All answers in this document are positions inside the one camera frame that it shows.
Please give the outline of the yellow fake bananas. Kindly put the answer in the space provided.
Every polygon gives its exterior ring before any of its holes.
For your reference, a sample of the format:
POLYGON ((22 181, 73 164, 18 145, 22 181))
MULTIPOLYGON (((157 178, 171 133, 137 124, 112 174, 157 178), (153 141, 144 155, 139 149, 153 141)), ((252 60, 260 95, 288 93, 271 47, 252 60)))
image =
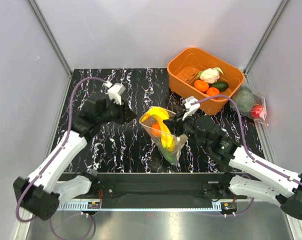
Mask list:
POLYGON ((170 118, 168 111, 162 107, 152 106, 141 118, 140 123, 144 123, 147 119, 153 118, 156 123, 159 123, 161 129, 161 145, 164 149, 172 152, 175 148, 174 137, 167 126, 163 123, 163 120, 170 118))

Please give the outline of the clear polka dot zip bag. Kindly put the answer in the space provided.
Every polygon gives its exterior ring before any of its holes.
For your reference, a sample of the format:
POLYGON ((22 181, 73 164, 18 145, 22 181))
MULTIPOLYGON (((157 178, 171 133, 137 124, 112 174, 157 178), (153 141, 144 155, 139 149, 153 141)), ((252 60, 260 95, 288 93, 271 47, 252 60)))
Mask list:
POLYGON ((140 119, 140 125, 149 134, 162 156, 171 165, 177 166, 181 150, 188 140, 186 135, 176 137, 164 124, 164 120, 172 119, 175 112, 159 106, 152 106, 140 119))

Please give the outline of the green fake cucumber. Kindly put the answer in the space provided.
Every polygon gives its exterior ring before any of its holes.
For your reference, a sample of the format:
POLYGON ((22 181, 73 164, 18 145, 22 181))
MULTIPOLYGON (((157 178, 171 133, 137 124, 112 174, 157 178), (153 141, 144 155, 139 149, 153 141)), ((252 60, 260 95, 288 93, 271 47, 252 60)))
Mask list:
POLYGON ((171 152, 165 151, 163 153, 163 157, 171 164, 175 162, 174 156, 172 155, 171 152))

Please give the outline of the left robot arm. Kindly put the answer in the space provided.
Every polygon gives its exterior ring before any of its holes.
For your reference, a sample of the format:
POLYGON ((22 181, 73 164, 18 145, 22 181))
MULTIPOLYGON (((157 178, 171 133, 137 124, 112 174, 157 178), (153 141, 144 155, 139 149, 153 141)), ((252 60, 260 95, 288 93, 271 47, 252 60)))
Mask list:
POLYGON ((136 118, 122 99, 122 90, 121 86, 114 85, 108 89, 107 98, 90 96, 46 160, 27 178, 18 177, 14 181, 18 209, 24 208, 45 221, 53 216, 62 202, 80 195, 94 198, 99 193, 99 179, 95 173, 81 173, 63 183, 58 181, 69 163, 98 134, 103 124, 126 124, 136 118))

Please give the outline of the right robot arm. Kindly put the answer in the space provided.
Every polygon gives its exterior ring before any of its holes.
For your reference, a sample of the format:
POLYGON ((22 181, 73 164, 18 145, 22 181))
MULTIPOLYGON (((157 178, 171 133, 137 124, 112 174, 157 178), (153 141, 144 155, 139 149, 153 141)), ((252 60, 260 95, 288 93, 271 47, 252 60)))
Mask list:
POLYGON ((250 152, 244 144, 227 137, 208 116, 182 119, 175 116, 163 122, 171 133, 195 141, 213 160, 244 171, 253 179, 226 172, 218 185, 223 198, 247 196, 272 203, 287 215, 302 220, 302 173, 277 166, 250 152))

